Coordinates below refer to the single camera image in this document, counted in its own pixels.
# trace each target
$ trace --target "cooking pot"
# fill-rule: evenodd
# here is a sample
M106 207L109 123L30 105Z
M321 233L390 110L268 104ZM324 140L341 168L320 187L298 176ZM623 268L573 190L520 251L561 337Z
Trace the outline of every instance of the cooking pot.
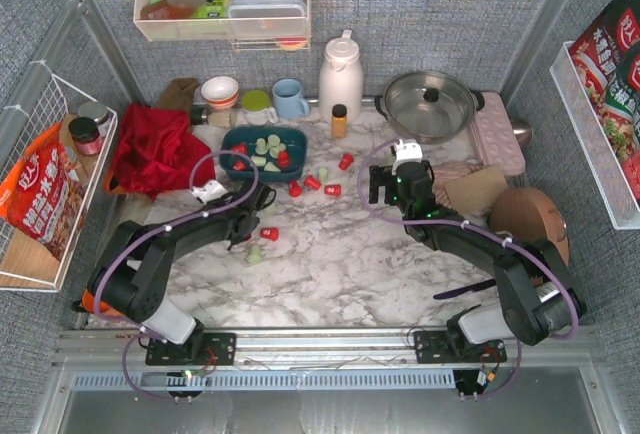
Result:
M479 91L435 71L397 77L374 100L378 112L398 134L423 144L440 144L455 137L484 107Z

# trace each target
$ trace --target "blue basket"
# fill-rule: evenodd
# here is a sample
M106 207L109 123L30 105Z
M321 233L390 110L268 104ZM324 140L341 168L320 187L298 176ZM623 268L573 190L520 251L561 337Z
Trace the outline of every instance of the blue basket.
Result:
M302 177L302 169L307 160L307 136L302 131L291 129L289 127L236 127L231 129L222 140L222 150L229 150L233 146L245 143L249 150L249 156L256 155L256 141L259 138L265 140L275 134L287 146L287 153L291 159L291 164L282 169L282 172L265 172L261 167L261 182L289 182L298 180ZM273 162L276 166L277 159L272 158L267 152L264 156L267 162ZM237 156L223 154L220 156L220 166L225 170L229 177L235 181L244 181L253 178L253 170L250 168L246 171L234 171L233 165L240 159Z

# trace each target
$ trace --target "white pitcher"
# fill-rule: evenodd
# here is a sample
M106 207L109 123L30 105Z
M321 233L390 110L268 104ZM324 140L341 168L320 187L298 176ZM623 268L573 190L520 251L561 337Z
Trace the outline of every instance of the white pitcher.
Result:
M327 43L320 69L318 100L322 118L331 123L331 110L336 104L347 107L347 122L360 115L364 75L360 64L360 48L351 39L351 31Z

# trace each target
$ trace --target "red cloth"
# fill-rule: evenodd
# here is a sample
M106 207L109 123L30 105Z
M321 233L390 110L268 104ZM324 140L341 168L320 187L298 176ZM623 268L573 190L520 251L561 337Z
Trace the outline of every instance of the red cloth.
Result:
M196 162L211 150L187 132L189 114L131 104L127 109L111 168L127 192L142 192L151 199L165 191L189 188ZM194 184L215 179L213 159L204 162Z

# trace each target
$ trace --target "black mounting plate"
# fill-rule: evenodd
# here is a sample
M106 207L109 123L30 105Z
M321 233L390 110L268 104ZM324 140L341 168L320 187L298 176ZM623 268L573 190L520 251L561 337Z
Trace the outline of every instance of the black mounting plate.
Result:
M504 342L499 339L477 344L467 349L461 356L456 356L449 348L447 331L415 331L413 342L416 350L418 364L443 364L480 362L480 356L486 353L486 348L493 349L500 356L500 362L506 362L507 351ZM487 363L494 363L493 357L487 359Z
M156 339L149 340L147 347L147 366L196 366L202 367L211 358L209 349L216 355L217 366L232 366L236 354L236 335L233 333L204 333L202 346L194 359L185 358L183 346L170 342L164 344Z

